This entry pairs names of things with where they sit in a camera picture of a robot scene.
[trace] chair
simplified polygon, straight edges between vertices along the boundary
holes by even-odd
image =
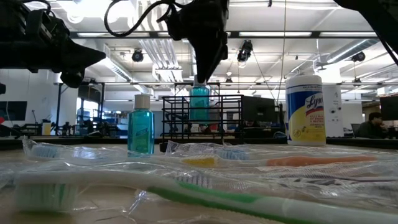
[[[354,137],[356,137],[356,134],[358,133],[360,125],[361,124],[351,124],[351,128],[353,129]]]

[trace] mouthwash bottle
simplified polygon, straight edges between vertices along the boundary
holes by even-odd
[[[191,89],[190,107],[191,108],[208,108],[209,107],[209,89],[206,87],[206,82],[199,83],[195,75],[193,81],[193,88]],[[193,123],[206,124],[208,120],[208,109],[192,109],[190,110],[190,119],[202,120]]]
[[[141,154],[153,154],[155,146],[154,114],[149,95],[136,95],[134,111],[129,114],[127,148]]]

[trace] white bottle cap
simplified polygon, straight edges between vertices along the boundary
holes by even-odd
[[[137,94],[134,96],[134,109],[150,109],[150,95]]]
[[[206,80],[203,83],[198,82],[198,75],[193,76],[193,86],[205,86]]]

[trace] white toothbrush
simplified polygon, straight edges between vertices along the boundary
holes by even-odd
[[[234,194],[134,171],[73,170],[25,172],[17,175],[16,184],[16,194],[24,195],[25,197],[19,197],[20,201],[17,201],[21,210],[27,208],[30,208],[27,210],[32,210],[35,203],[39,203],[38,207],[40,207],[39,205],[41,204],[37,200],[40,197],[35,195],[39,192],[43,194],[44,187],[55,187],[57,189],[51,192],[65,194],[65,192],[58,190],[63,185],[71,189],[69,192],[73,194],[72,186],[74,185],[111,184],[146,190],[175,202],[231,210],[283,223],[398,223],[398,215],[395,214],[336,207],[279,197]],[[75,195],[53,195],[52,198],[48,199],[52,200],[54,197],[64,199],[73,198]]]

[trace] white pillar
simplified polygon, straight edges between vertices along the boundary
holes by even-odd
[[[323,86],[323,106],[325,111],[326,136],[343,137],[343,111],[340,86]]]
[[[320,70],[323,83],[341,82],[340,69],[335,66],[327,66],[326,70]],[[326,137],[343,137],[343,111],[341,105],[341,87],[323,86],[323,108],[325,111]]]

